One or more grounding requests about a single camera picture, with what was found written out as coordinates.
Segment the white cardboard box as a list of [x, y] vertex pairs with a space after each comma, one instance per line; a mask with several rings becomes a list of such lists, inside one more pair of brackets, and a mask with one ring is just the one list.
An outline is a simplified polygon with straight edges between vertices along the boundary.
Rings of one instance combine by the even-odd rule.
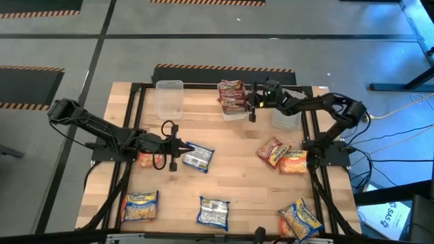
[[406, 225], [410, 208], [401, 202], [364, 205], [357, 208], [361, 221], [391, 240], [398, 240]]

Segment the pale grey plastic bin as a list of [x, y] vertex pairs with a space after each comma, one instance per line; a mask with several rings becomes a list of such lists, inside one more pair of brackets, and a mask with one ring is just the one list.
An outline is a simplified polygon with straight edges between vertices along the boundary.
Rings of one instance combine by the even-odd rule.
[[[293, 98], [304, 99], [306, 96], [303, 93], [283, 89], [284, 95], [291, 95]], [[285, 116], [277, 109], [274, 109], [271, 117], [271, 125], [278, 129], [292, 131], [298, 129], [301, 124], [302, 113], [297, 113], [296, 115]]]

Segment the black rig beam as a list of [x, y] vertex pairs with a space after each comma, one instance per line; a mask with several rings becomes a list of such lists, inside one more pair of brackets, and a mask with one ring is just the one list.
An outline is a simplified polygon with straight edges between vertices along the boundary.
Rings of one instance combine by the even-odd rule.
[[434, 180], [425, 180], [391, 188], [381, 188], [353, 195], [357, 206], [377, 205], [396, 201], [409, 201], [419, 195], [434, 199]]

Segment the dark grey furniture foot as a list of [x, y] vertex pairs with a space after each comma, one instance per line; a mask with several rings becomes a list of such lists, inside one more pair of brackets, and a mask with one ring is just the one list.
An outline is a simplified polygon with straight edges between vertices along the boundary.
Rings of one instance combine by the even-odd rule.
[[8, 156], [19, 158], [19, 159], [24, 157], [23, 152], [14, 150], [13, 148], [4, 146], [2, 144], [0, 144], [0, 155], [8, 155]]

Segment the hazard-striped black floor mat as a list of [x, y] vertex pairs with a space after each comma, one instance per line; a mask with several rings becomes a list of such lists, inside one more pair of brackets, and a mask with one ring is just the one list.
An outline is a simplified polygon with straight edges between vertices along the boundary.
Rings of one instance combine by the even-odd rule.
[[48, 110], [64, 74], [64, 68], [0, 65], [0, 108]]
[[0, 19], [80, 14], [83, 0], [0, 0]]
[[184, 5], [238, 5], [262, 7], [266, 0], [150, 0], [151, 3]]
[[179, 80], [183, 83], [219, 83], [241, 80], [244, 83], [272, 79], [284, 85], [296, 85], [296, 74], [289, 68], [257, 68], [246, 66], [215, 66], [198, 64], [157, 64], [151, 75], [152, 83]]

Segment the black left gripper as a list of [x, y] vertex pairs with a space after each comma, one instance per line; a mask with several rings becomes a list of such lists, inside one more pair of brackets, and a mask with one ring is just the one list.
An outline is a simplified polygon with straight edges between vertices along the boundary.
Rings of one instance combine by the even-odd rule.
[[[166, 139], [163, 140], [158, 136], [157, 139], [152, 139], [150, 141], [152, 147], [149, 149], [149, 151], [152, 153], [153, 167], [156, 170], [162, 170], [166, 166], [167, 155], [169, 155], [171, 156], [169, 162], [169, 171], [176, 172], [178, 169], [176, 158], [183, 155], [184, 153], [189, 153], [195, 150], [194, 146], [190, 142], [183, 142], [182, 140], [178, 141], [176, 137], [178, 129], [179, 126], [175, 123], [172, 123], [170, 135], [166, 136]], [[163, 165], [160, 167], [157, 165], [155, 159], [156, 154], [163, 155], [163, 159], [161, 160]]]

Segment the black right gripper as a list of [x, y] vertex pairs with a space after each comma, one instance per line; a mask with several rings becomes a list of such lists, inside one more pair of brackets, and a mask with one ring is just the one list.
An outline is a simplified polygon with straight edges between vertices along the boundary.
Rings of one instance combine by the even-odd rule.
[[283, 91], [278, 81], [267, 79], [262, 85], [254, 82], [248, 93], [249, 121], [256, 122], [257, 108], [283, 108]]

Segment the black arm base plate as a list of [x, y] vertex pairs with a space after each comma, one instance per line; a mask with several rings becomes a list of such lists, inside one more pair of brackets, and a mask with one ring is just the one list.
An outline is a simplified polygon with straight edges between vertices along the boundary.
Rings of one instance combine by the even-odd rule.
[[96, 139], [96, 147], [93, 149], [91, 160], [93, 161], [112, 161], [124, 162], [135, 161], [138, 157], [138, 152], [129, 151], [117, 153], [114, 148], [111, 148], [103, 139]]
[[319, 146], [312, 140], [305, 140], [302, 142], [302, 149], [308, 152], [308, 166], [350, 165], [349, 149], [343, 141], [333, 141], [325, 146]]

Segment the clear plastic bin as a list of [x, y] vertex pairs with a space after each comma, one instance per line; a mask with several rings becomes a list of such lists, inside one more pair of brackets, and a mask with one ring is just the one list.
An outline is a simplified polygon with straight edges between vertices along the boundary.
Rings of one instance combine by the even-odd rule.
[[155, 85], [155, 112], [160, 119], [178, 120], [183, 116], [184, 83], [160, 80]]

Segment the silver metal bracket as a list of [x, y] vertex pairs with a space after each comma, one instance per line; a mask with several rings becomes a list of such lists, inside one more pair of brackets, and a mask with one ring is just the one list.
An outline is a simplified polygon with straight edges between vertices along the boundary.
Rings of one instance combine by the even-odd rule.
[[144, 233], [119, 233], [119, 234], [109, 234], [106, 236], [105, 244], [119, 244], [120, 241], [129, 239], [143, 239], [145, 237]]
[[295, 240], [292, 244], [334, 244], [334, 240], [322, 238], [307, 238], [302, 241]]

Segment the dark grey chair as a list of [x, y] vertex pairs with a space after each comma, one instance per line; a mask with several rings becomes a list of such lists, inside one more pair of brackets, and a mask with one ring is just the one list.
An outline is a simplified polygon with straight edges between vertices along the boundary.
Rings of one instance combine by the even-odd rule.
[[414, 243], [434, 244], [434, 201], [414, 195], [409, 236]]

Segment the black desk leg frame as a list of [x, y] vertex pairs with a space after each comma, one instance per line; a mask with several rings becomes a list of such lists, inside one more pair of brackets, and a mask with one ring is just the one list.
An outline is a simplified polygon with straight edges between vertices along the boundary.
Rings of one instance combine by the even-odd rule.
[[434, 46], [428, 48], [425, 44], [425, 39], [418, 30], [416, 23], [411, 17], [408, 8], [404, 0], [395, 0], [399, 4], [402, 12], [407, 18], [410, 29], [416, 42], [419, 44], [425, 59], [429, 63], [430, 67], [421, 73], [416, 78], [412, 79], [408, 83], [371, 83], [369, 84], [369, 90], [377, 92], [434, 92], [434, 85], [427, 85], [427, 82], [434, 79]]

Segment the black rig crossbeam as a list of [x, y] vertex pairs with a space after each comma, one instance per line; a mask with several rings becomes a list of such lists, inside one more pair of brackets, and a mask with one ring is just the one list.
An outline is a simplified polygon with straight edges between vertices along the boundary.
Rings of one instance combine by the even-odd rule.
[[[90, 244], [106, 241], [109, 234], [119, 234], [117, 229], [102, 230], [74, 230], [70, 232], [52, 232], [34, 235], [20, 235], [10, 237], [0, 237], [0, 244]], [[162, 232], [129, 232], [144, 233], [143, 239], [181, 239], [192, 241], [211, 241], [215, 234], [182, 234], [182, 233], [162, 233]], [[229, 241], [249, 241], [253, 242], [255, 234], [252, 235], [226, 235], [226, 242]], [[365, 236], [338, 235], [325, 233], [318, 237], [322, 239], [333, 239], [334, 244], [421, 244], [409, 241], [391, 241], [386, 239], [371, 239]], [[293, 237], [280, 237], [276, 235], [266, 235], [265, 241], [273, 244], [286, 243], [292, 244]]]

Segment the white plastic bin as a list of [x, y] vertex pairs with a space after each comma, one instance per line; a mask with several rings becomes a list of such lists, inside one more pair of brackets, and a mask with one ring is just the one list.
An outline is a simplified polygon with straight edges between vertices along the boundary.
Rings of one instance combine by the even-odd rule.
[[[243, 90], [245, 91], [245, 94], [246, 94], [246, 98], [245, 98], [245, 102], [246, 102], [246, 108], [247, 108], [247, 99], [248, 99], [248, 95], [247, 95], [247, 92], [246, 92], [246, 90], [245, 90], [245, 86], [244, 86], [244, 83], [243, 83]], [[236, 120], [242, 120], [242, 119], [245, 119], [246, 118], [246, 116], [247, 116], [247, 110], [244, 112], [244, 113], [231, 113], [231, 114], [225, 114], [224, 112], [223, 112], [223, 110], [222, 110], [222, 116], [223, 116], [223, 119], [225, 120], [225, 121], [236, 121]]]

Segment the red Maruchan ramen pack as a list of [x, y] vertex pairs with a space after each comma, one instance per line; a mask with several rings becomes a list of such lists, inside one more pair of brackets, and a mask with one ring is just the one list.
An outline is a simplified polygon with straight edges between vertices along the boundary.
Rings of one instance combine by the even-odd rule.
[[276, 137], [272, 137], [264, 145], [262, 145], [257, 151], [257, 156], [268, 163], [272, 168], [276, 168], [277, 164], [292, 147], [289, 144], [284, 144]]
[[225, 114], [244, 113], [247, 110], [244, 100], [221, 100], [220, 105]]
[[246, 94], [243, 89], [219, 91], [219, 100], [245, 100]]
[[243, 89], [243, 81], [241, 81], [241, 80], [234, 80], [234, 81], [222, 80], [218, 84], [218, 89], [221, 92], [239, 91], [239, 90]]

